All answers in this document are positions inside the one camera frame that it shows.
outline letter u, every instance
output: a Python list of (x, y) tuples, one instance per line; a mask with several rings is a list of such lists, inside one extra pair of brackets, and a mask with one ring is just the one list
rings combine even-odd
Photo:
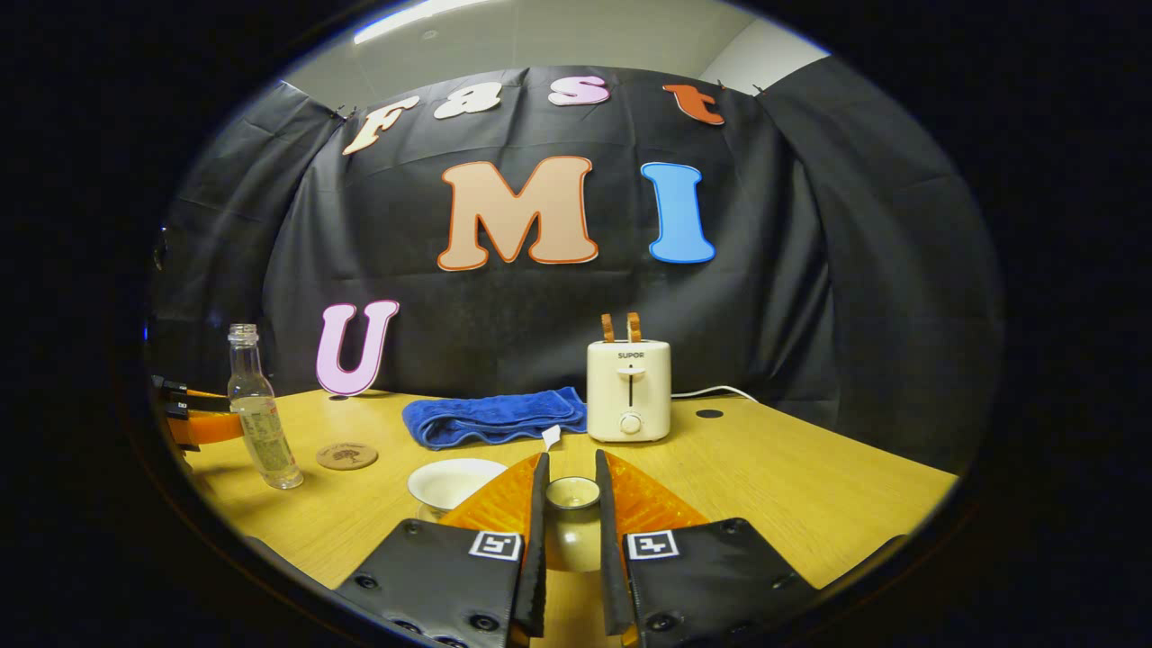
[(364, 336), (361, 362), (354, 371), (344, 371), (340, 368), (340, 349), (348, 321), (356, 315), (356, 307), (336, 303), (324, 309), (324, 332), (320, 333), (320, 351), (316, 355), (316, 377), (320, 386), (340, 395), (356, 395), (371, 387), (380, 372), (388, 321), (399, 311), (400, 304), (392, 300), (374, 301), (364, 307), (367, 333)]

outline ceiling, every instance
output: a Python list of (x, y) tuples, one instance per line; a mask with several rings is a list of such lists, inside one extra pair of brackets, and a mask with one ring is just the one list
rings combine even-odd
[(490, 0), (359, 45), (344, 35), (283, 80), (332, 108), (344, 106), (347, 114), (431, 83), (528, 66), (611, 66), (698, 78), (756, 18), (714, 0)]

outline blue letter i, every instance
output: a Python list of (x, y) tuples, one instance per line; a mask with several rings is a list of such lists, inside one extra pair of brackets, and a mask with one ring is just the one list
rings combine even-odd
[(660, 212), (660, 238), (649, 246), (652, 256), (665, 263), (704, 263), (717, 256), (700, 228), (696, 202), (696, 184), (704, 178), (700, 172), (682, 164), (649, 163), (641, 166), (641, 175), (655, 187)]

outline round coaster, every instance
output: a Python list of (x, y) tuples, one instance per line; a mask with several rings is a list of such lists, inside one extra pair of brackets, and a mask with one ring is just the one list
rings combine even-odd
[(333, 470), (356, 470), (371, 466), (379, 454), (362, 443), (336, 443), (316, 453), (316, 462)]

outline white toaster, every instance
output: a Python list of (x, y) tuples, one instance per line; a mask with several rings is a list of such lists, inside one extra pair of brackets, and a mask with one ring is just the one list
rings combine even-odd
[(668, 436), (672, 349), (668, 342), (588, 345), (588, 434), (604, 442)]

